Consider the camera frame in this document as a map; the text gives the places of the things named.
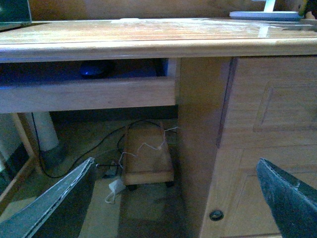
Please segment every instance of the blue mouse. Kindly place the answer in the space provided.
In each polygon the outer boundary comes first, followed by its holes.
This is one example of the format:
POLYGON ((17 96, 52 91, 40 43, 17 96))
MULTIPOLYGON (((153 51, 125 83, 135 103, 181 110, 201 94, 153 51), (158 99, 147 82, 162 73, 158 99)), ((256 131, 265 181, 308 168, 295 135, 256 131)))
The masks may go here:
POLYGON ((84 78, 101 78, 114 70, 113 60, 88 60, 80 65, 79 72, 84 78))

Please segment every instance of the white cable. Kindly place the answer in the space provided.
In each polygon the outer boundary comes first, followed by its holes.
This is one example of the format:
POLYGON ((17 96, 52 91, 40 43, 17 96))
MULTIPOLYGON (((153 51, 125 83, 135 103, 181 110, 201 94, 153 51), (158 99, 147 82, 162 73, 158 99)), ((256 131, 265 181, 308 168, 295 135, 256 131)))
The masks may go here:
POLYGON ((161 144, 159 147, 154 147, 154 146, 149 145, 148 143, 144 142, 144 143, 142 143, 142 145, 137 149, 136 155, 135 155, 135 154, 132 154, 132 153, 128 153, 128 152, 122 152, 122 154, 121 154, 121 156, 120 156, 120 159, 119 159, 119 165, 120 165, 120 167, 123 169, 123 166, 121 165, 121 160, 122 160, 124 154, 132 155, 134 158, 138 158, 138 156, 139 156, 139 151, 140 151, 140 149, 141 149, 144 145, 146 145, 146 146, 148 146, 148 147, 150 147, 151 149, 154 149, 154 150, 160 150, 160 149, 162 148, 163 144, 166 142, 166 138, 165 138, 165 133, 166 133, 166 131, 174 130, 174 129, 177 129, 177 128, 180 128, 180 127, 176 126, 176 127, 173 127, 173 128, 164 130, 163 142, 162 142, 162 144, 161 144))
POLYGON ((105 202, 106 203, 110 203, 110 204, 114 204, 114 201, 115 201, 115 193, 114 192, 111 192, 106 198, 105 198, 105 202))

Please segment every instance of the white pipe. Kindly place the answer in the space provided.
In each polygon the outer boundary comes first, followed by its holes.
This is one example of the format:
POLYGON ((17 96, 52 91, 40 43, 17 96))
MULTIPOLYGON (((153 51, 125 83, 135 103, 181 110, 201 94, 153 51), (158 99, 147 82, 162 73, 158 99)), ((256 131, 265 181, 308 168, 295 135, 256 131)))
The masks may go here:
MULTIPOLYGON (((55 148, 59 141, 49 112, 33 113, 36 129, 39 136, 41 151, 55 148)), ((28 114, 28 122, 34 131, 32 116, 28 114)))
POLYGON ((266 1, 264 12, 273 12, 275 0, 252 0, 252 1, 266 1))

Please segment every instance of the wall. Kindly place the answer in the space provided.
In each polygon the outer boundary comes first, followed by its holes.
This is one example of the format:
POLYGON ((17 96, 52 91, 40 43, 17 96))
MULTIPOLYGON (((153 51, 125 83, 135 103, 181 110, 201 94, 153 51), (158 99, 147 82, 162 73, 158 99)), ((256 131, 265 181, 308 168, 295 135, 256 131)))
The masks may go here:
POLYGON ((0 153, 4 160, 19 147, 21 140, 10 114, 0 114, 0 153))
POLYGON ((304 0, 285 0, 286 8, 292 11, 298 11, 302 4, 304 4, 304 0))
POLYGON ((0 114, 0 194, 28 159, 10 114, 0 114))
MULTIPOLYGON (((29 0, 33 20, 118 19, 126 17, 228 17, 231 11, 264 9, 251 0, 29 0)), ((276 0, 276 10, 285 10, 276 0)))

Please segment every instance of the black cable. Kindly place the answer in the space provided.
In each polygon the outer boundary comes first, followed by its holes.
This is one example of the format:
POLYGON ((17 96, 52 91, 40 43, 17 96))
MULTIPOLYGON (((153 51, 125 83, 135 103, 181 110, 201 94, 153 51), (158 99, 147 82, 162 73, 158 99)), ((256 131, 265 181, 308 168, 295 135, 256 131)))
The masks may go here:
POLYGON ((36 128, 36 124, 35 124, 35 120, 34 120, 34 114, 31 113, 31 115, 32 115, 33 126, 34 126, 34 129, 35 129, 36 141, 37 141, 38 147, 39 147, 39 164, 40 164, 40 168, 41 168, 42 172, 43 172, 47 177, 49 177, 49 178, 51 178, 51 179, 58 179, 58 178, 60 178, 59 176, 55 177, 55 176, 49 175, 49 174, 45 171, 45 169, 44 169, 43 161, 42 161, 42 154, 41 154, 39 134, 38 134, 38 130, 37 130, 37 128, 36 128))
MULTIPOLYGON (((90 150, 88 150, 87 152, 85 152, 84 154, 82 154, 81 156, 79 156, 74 162, 73 164, 71 165, 71 167, 65 172, 63 173, 62 175, 59 175, 59 176, 52 176, 52 175, 49 175, 45 169, 44 169, 44 166, 43 166, 43 161, 42 161, 42 155, 41 155, 41 147, 40 147, 40 140, 39 140, 39 135, 38 135, 38 131, 37 131, 37 128, 36 128, 36 124, 35 124, 35 120, 34 120, 34 114, 31 113, 32 115, 32 120, 33 120, 33 125, 34 125, 34 129, 35 129, 35 134, 36 134, 36 139, 37 139, 37 144, 38 144, 38 147, 39 147, 39 161, 40 161, 40 167, 41 167, 41 170, 42 172, 49 178, 52 178, 52 179, 59 179, 59 178, 62 178, 64 176, 66 176, 67 174, 69 174, 72 169, 74 168, 74 166, 77 164, 77 162, 82 159, 85 155, 87 155, 88 153, 90 153, 91 151, 93 151, 94 149, 96 149, 98 146, 100 146, 109 136, 115 134, 117 131, 119 130, 122 130, 124 129, 125 127, 128 127, 128 129, 130 129, 131 126, 133 126, 134 124, 138 123, 138 122, 141 122, 141 121, 144 121, 144 122, 147 122, 147 123, 150 123, 150 124, 153 124, 153 125, 156 125, 158 127, 160 127, 160 125, 152 122, 152 121, 148 121, 148 120, 137 120, 133 123, 130 123, 128 125, 125 125, 125 126, 122 126, 116 130, 113 130, 112 132, 110 132, 109 134, 107 134, 96 146, 94 146, 93 148, 91 148, 90 150)), ((120 149, 119 149, 119 143, 121 142, 121 140, 124 138, 125 134, 123 134, 121 136, 121 138, 119 139, 119 141, 117 142, 117 149, 118 151, 120 152, 120 149)))
POLYGON ((59 178, 62 178, 62 177, 64 177, 64 176, 66 176, 67 174, 69 174, 69 173, 72 171, 72 169, 74 168, 74 166, 76 165, 76 163, 77 163, 81 158, 83 158, 83 157, 84 157, 85 155, 87 155, 89 152, 93 151, 93 150, 96 149, 98 146, 100 146, 100 145, 104 142, 104 140, 106 140, 109 136, 113 135, 113 134, 116 133, 117 131, 119 131, 119 130, 121 130, 121 129, 123 129, 123 128, 126 127, 126 126, 122 126, 122 127, 118 128, 118 129, 116 129, 116 130, 110 132, 108 135, 106 135, 96 146, 94 146, 92 149, 88 150, 87 152, 85 152, 85 153, 82 154, 81 156, 79 156, 79 157, 74 161, 74 163, 71 165, 71 167, 67 170, 67 172, 65 172, 65 173, 63 173, 62 175, 59 175, 59 176, 52 176, 52 175, 49 175, 49 174, 45 171, 45 169, 44 169, 44 166, 43 166, 43 163, 42 163, 42 156, 41 156, 40 140, 39 140, 38 131, 37 131, 36 124, 35 124, 35 120, 34 120, 34 114, 31 113, 31 115, 32 115, 32 120, 33 120, 34 129, 35 129, 36 139, 37 139, 37 143, 38 143, 38 147, 39 147, 40 167, 41 167, 42 172, 43 172, 47 177, 52 178, 52 179, 59 179, 59 178))

